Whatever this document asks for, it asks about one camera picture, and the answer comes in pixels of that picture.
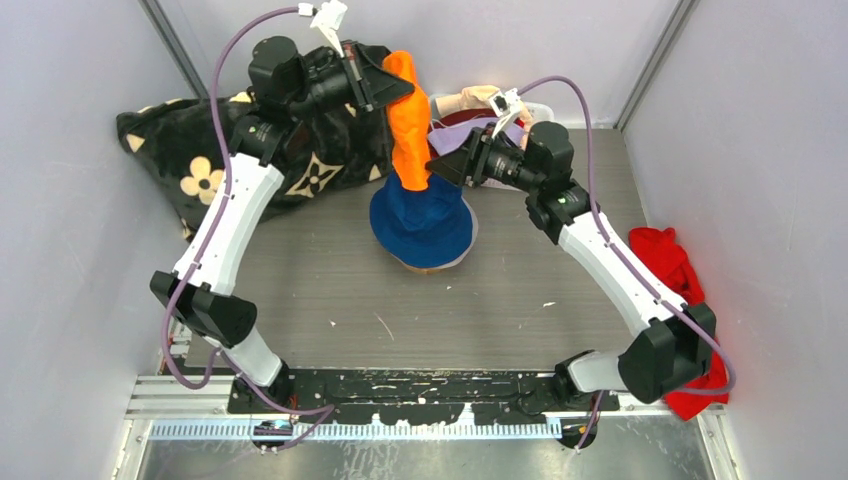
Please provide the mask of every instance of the blue bucket hat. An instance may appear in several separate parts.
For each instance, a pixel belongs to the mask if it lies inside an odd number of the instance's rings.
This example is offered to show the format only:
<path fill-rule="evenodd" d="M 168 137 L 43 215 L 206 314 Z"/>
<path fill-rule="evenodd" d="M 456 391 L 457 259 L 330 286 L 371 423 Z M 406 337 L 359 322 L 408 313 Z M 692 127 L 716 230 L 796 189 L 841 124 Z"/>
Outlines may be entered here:
<path fill-rule="evenodd" d="M 410 267 L 446 268 L 459 263 L 477 237 L 477 219 L 462 189 L 438 175 L 428 188 L 405 190 L 392 171 L 371 198 L 371 230 L 389 253 Z"/>

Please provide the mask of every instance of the wood grain surface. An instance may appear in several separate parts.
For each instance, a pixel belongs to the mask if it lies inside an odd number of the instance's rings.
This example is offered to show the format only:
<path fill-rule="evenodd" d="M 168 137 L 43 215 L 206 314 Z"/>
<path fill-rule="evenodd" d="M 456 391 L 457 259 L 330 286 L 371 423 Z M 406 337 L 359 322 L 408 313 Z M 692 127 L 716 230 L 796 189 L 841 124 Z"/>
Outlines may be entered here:
<path fill-rule="evenodd" d="M 626 238 L 645 218 L 624 141 L 593 133 L 599 203 Z M 571 137 L 585 187 L 585 131 Z M 368 205 L 381 184 L 324 194 L 257 228 L 235 294 L 256 303 L 260 332 L 289 365 L 548 370 L 583 350 L 628 345 L 600 287 L 527 218 L 523 193 L 467 189 L 480 222 L 473 250 L 456 267 L 419 275 L 371 232 Z M 209 351 L 193 342 L 186 363 L 205 363 Z"/>

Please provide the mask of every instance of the black fabric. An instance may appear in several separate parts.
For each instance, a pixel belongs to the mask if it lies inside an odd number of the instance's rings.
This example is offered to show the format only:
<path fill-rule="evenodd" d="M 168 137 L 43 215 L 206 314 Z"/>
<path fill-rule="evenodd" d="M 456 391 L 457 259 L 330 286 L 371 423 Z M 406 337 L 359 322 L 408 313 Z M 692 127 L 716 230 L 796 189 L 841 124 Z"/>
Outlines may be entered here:
<path fill-rule="evenodd" d="M 307 65 L 315 53 L 304 55 Z M 367 47 L 378 65 L 389 53 L 385 47 Z M 246 93 L 217 101 L 229 142 L 236 122 L 255 106 Z M 294 120 L 285 122 L 285 128 L 296 126 Z M 343 106 L 305 123 L 311 137 L 307 148 L 271 162 L 285 180 L 268 203 L 263 221 L 322 191 L 363 185 L 391 170 L 392 137 L 384 109 L 355 115 Z M 175 100 L 122 113 L 117 116 L 117 133 L 124 150 L 159 184 L 191 237 L 203 222 L 224 168 L 209 102 Z"/>

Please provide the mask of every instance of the white wall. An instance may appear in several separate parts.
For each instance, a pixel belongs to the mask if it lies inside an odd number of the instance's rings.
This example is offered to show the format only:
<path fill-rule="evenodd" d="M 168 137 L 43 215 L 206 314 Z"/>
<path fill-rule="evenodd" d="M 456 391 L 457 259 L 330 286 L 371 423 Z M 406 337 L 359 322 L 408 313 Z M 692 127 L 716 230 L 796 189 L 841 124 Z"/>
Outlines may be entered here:
<path fill-rule="evenodd" d="M 700 2 L 626 131 L 739 370 L 751 479 L 845 478 L 848 4 Z"/>
<path fill-rule="evenodd" d="M 0 477 L 108 478 L 184 248 L 114 117 L 188 89 L 135 1 L 6 2 L 0 48 Z"/>
<path fill-rule="evenodd" d="M 204 79 L 224 44 L 248 21 L 297 2 L 161 0 Z M 493 83 L 520 87 L 545 75 L 571 77 L 585 89 L 593 122 L 612 126 L 659 39 L 677 0 L 349 0 L 341 38 L 408 50 L 422 88 L 452 93 Z M 285 35 L 305 53 L 321 44 L 309 20 L 271 20 L 236 48 L 221 86 L 248 86 L 250 51 L 262 38 Z M 562 85 L 527 96 L 554 107 L 557 119 L 583 125 L 579 104 Z"/>

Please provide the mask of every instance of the purple cloth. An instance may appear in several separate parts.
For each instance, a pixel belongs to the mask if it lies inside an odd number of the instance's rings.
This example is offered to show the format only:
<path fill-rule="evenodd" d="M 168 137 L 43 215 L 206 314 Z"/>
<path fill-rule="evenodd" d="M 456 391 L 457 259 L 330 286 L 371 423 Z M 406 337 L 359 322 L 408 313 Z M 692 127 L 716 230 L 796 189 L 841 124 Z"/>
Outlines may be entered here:
<path fill-rule="evenodd" d="M 436 150 L 436 153 L 444 155 L 459 148 L 459 146 L 462 145 L 462 142 L 468 138 L 468 133 L 471 132 L 472 128 L 485 127 L 486 124 L 497 121 L 498 119 L 496 117 L 481 117 L 472 118 L 471 120 L 466 120 L 462 123 L 451 125 L 450 127 L 434 128 L 433 131 L 427 135 L 427 140 L 430 142 L 430 145 L 433 146 L 433 149 Z M 509 139 L 516 145 L 521 143 L 521 137 L 524 136 L 524 129 L 515 123 L 507 125 L 504 132 L 506 133 L 506 136 L 509 137 Z"/>

